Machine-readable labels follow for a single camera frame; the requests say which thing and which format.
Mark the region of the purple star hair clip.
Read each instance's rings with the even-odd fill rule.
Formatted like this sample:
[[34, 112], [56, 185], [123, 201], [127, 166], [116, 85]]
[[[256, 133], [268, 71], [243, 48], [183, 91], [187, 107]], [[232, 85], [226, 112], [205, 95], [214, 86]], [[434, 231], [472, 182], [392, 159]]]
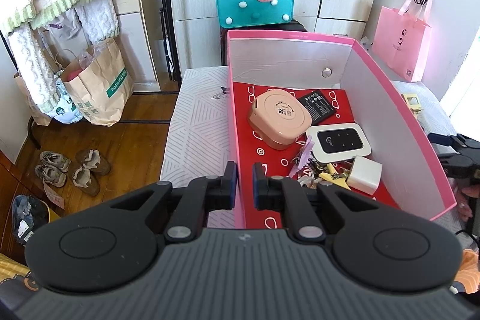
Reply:
[[308, 164], [308, 160], [311, 157], [312, 149], [314, 142], [311, 136], [308, 136], [307, 139], [301, 144], [301, 149], [297, 155], [292, 160], [293, 166], [290, 169], [289, 177], [294, 178], [304, 167]]

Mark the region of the yellow star hair clip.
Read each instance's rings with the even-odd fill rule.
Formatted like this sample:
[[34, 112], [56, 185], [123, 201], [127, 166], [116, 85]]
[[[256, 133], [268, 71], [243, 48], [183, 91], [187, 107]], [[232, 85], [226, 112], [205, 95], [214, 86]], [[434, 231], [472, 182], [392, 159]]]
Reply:
[[335, 184], [338, 187], [350, 190], [347, 184], [350, 171], [342, 168], [337, 163], [328, 163], [320, 169], [319, 178], [323, 181]]

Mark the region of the pink square compact case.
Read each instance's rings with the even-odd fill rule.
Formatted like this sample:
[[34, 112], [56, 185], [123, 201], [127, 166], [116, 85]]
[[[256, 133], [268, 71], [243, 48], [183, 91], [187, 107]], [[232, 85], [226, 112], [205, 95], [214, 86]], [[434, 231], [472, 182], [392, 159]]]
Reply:
[[250, 92], [248, 123], [268, 146], [284, 150], [312, 126], [312, 116], [291, 93], [279, 88], [256, 96]]

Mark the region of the white black pocket router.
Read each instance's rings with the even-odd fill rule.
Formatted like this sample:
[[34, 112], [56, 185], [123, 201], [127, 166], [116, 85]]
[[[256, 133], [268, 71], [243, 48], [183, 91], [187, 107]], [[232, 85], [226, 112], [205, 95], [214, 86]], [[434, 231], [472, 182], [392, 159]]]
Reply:
[[324, 164], [367, 157], [372, 152], [365, 133], [356, 123], [311, 126], [306, 136], [312, 138], [313, 156]]

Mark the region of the white charger cube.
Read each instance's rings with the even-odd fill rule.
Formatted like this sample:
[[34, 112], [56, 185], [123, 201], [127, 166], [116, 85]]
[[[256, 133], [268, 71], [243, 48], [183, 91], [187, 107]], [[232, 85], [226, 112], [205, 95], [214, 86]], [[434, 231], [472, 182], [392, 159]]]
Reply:
[[346, 184], [369, 196], [377, 191], [382, 177], [383, 165], [366, 157], [356, 156]]

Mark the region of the black phone battery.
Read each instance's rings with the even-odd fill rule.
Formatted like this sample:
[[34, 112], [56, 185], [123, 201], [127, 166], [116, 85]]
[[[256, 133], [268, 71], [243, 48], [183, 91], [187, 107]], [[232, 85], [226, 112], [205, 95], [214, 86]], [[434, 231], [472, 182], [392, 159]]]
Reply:
[[335, 108], [320, 90], [314, 90], [298, 99], [312, 118], [312, 125], [318, 125], [336, 114]]

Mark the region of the pink storage box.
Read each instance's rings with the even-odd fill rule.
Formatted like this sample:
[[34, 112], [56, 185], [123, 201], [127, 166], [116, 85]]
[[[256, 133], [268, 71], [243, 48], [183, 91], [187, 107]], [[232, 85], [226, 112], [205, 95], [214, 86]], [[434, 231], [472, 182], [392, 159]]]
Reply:
[[297, 97], [316, 89], [344, 89], [352, 123], [364, 131], [373, 160], [382, 164], [381, 180], [400, 210], [434, 220], [455, 207], [451, 185], [421, 125], [356, 40], [310, 32], [285, 40], [230, 38], [230, 127], [233, 82], [279, 87]]

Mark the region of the white patterned table cloth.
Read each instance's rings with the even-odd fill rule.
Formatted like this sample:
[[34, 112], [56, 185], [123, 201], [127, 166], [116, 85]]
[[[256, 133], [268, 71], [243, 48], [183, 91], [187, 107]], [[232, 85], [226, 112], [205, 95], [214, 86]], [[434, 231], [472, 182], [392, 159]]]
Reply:
[[160, 180], [182, 188], [222, 175], [230, 159], [227, 67], [185, 71], [170, 120]]

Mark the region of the cream plastic clip holder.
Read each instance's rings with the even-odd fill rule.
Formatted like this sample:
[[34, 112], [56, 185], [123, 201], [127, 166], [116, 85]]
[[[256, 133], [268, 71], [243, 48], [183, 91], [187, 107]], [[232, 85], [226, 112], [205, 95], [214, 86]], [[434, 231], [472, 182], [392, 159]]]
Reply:
[[413, 116], [417, 118], [419, 113], [422, 111], [422, 106], [418, 95], [416, 95], [416, 93], [401, 93], [401, 97], [408, 107], [408, 110], [410, 110]]

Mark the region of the brown fuzzy boot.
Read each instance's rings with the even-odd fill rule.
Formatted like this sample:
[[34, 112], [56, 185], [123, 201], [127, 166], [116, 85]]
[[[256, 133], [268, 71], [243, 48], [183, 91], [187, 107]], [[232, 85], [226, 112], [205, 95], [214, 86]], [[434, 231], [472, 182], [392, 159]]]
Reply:
[[72, 169], [72, 183], [89, 196], [97, 196], [99, 193], [97, 179], [90, 169], [83, 166], [76, 166]]
[[85, 149], [76, 154], [76, 161], [97, 175], [107, 175], [112, 165], [97, 149]]

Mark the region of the pink paper gift bag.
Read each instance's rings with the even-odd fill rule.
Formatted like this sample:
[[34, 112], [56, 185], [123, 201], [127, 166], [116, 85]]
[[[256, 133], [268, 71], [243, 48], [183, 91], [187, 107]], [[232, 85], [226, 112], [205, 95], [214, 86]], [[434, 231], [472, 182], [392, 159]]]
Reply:
[[433, 0], [418, 5], [405, 0], [402, 7], [383, 7], [377, 21], [372, 51], [404, 80], [422, 80], [431, 46], [428, 25]]

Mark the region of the brown paper shopping bag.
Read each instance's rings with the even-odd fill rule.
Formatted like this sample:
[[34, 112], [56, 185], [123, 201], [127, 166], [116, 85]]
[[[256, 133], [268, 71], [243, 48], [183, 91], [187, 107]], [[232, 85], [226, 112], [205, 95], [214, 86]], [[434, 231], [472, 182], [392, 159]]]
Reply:
[[61, 80], [84, 117], [98, 126], [117, 124], [134, 91], [120, 48], [112, 38], [72, 60]]

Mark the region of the grey fuzzy shoe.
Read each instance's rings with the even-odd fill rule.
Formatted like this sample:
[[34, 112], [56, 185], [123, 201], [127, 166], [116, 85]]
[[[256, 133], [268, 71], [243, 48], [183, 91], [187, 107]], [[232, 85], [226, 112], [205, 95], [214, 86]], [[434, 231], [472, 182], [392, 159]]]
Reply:
[[72, 162], [63, 154], [53, 151], [42, 151], [39, 155], [39, 158], [42, 163], [52, 165], [64, 173], [68, 171]]
[[63, 171], [48, 163], [37, 165], [35, 167], [35, 174], [43, 182], [55, 188], [64, 187], [68, 178]]

